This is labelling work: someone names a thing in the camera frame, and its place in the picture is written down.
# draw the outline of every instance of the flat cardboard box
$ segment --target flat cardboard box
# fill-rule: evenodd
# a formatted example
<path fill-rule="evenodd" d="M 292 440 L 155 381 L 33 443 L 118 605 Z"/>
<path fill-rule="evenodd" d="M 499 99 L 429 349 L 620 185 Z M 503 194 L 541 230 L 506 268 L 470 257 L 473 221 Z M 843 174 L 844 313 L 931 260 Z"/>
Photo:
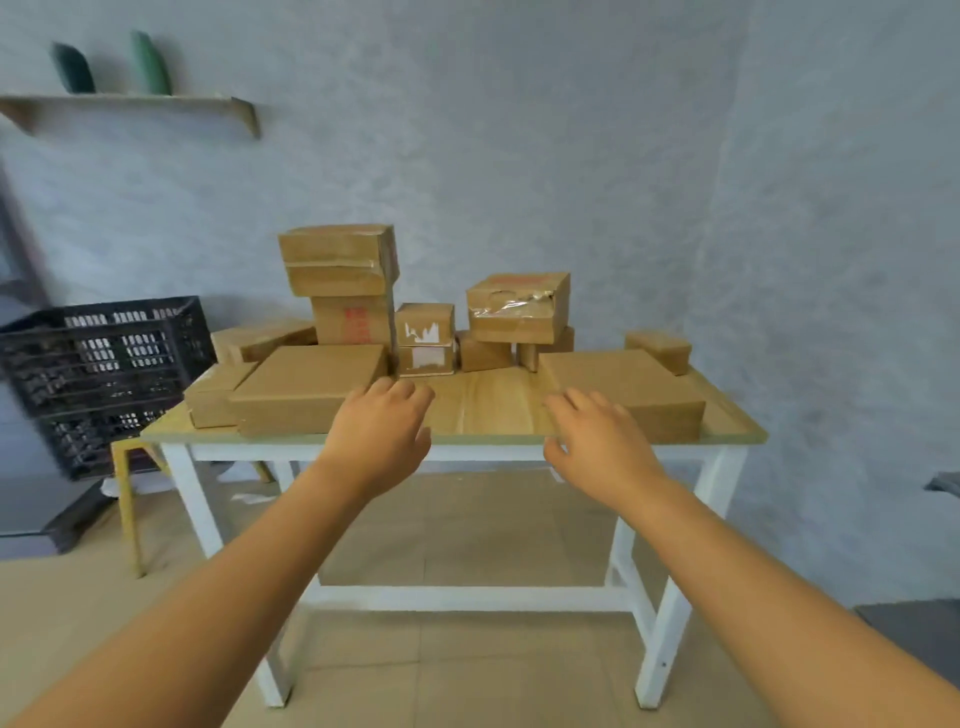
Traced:
<path fill-rule="evenodd" d="M 484 372 L 507 369 L 516 364 L 514 345 L 502 341 L 477 341 L 470 331 L 457 331 L 460 369 L 463 372 Z"/>
<path fill-rule="evenodd" d="M 448 347 L 453 337 L 453 303 L 405 303 L 396 310 L 401 347 Z"/>
<path fill-rule="evenodd" d="M 346 396 L 386 374 L 379 344 L 280 347 L 229 401 L 244 436 L 328 432 Z"/>
<path fill-rule="evenodd" d="M 467 291 L 470 331 L 478 341 L 553 344 L 570 309 L 569 273 L 498 273 Z"/>
<path fill-rule="evenodd" d="M 294 296 L 383 296 L 400 277 L 392 225 L 295 228 L 278 239 Z"/>
<path fill-rule="evenodd" d="M 553 344 L 517 344 L 516 360 L 524 369 L 535 372 L 540 364 L 540 354 L 572 352 L 575 337 L 573 327 L 565 327 Z"/>
<path fill-rule="evenodd" d="M 624 349 L 643 349 L 676 376 L 685 375 L 690 369 L 690 352 L 693 345 L 682 336 L 666 331 L 643 329 L 627 331 Z"/>
<path fill-rule="evenodd" d="M 340 296 L 310 299 L 318 344 L 383 344 L 396 349 L 394 297 Z"/>
<path fill-rule="evenodd" d="M 190 410 L 190 419 L 197 429 L 203 427 L 231 427 L 237 424 L 228 398 L 258 366 L 245 364 L 214 364 L 194 379 L 183 390 L 183 401 Z"/>
<path fill-rule="evenodd" d="M 397 376 L 452 375 L 456 370 L 453 345 L 448 347 L 400 347 Z"/>
<path fill-rule="evenodd" d="M 622 404 L 651 443 L 695 443 L 707 401 L 685 378 L 673 376 L 642 349 L 540 355 L 547 387 L 599 392 Z"/>
<path fill-rule="evenodd" d="M 262 324 L 224 328 L 210 334 L 213 351 L 221 364 L 263 361 L 277 347 L 310 346 L 317 343 L 313 322 L 278 319 Z"/>

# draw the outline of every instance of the green vase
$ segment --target green vase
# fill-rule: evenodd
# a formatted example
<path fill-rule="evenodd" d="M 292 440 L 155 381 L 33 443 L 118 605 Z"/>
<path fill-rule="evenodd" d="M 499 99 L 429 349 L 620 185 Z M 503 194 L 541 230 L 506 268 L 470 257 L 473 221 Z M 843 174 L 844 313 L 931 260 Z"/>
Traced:
<path fill-rule="evenodd" d="M 140 31 L 131 33 L 133 59 L 140 69 L 140 80 L 145 93 L 160 96 L 172 96 L 173 87 L 170 84 L 170 73 L 163 56 L 156 49 L 150 36 Z"/>
<path fill-rule="evenodd" d="M 86 62 L 84 54 L 65 43 L 54 43 L 50 47 L 50 57 L 54 60 L 57 73 L 63 87 L 70 93 L 96 93 L 93 83 L 93 74 L 90 73 L 90 64 Z"/>

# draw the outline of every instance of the white label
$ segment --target white label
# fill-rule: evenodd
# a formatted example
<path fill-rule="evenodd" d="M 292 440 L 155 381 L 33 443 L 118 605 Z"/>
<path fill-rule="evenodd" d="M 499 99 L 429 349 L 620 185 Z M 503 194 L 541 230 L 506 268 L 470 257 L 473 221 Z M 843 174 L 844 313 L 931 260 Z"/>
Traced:
<path fill-rule="evenodd" d="M 412 336 L 418 344 L 439 344 L 440 343 L 440 324 L 434 322 L 430 328 L 425 328 L 422 333 L 417 333 L 415 328 L 409 324 L 404 324 L 407 329 L 407 336 Z"/>
<path fill-rule="evenodd" d="M 443 366 L 446 362 L 448 347 L 411 347 L 414 356 L 414 369 L 420 367 Z"/>

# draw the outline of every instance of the left hand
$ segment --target left hand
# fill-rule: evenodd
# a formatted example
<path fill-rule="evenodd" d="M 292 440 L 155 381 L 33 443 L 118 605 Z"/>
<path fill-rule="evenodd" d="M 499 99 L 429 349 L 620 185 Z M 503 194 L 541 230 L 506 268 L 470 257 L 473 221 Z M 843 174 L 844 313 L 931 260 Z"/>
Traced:
<path fill-rule="evenodd" d="M 423 418 L 434 392 L 409 379 L 384 376 L 370 389 L 351 392 L 337 412 L 316 465 L 354 484 L 367 498 L 408 478 L 430 451 Z"/>

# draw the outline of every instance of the wooden shelf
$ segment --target wooden shelf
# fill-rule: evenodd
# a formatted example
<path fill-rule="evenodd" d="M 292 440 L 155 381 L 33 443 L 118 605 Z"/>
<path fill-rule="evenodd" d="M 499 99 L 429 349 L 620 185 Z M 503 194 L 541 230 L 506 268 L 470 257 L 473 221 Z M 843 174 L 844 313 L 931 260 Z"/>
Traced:
<path fill-rule="evenodd" d="M 158 109 L 220 110 L 236 116 L 260 138 L 256 109 L 249 101 L 232 96 L 159 96 L 124 93 L 78 93 L 56 96 L 0 94 L 0 114 L 10 119 L 21 132 L 32 135 L 40 111 L 47 107 L 126 107 L 144 106 Z"/>

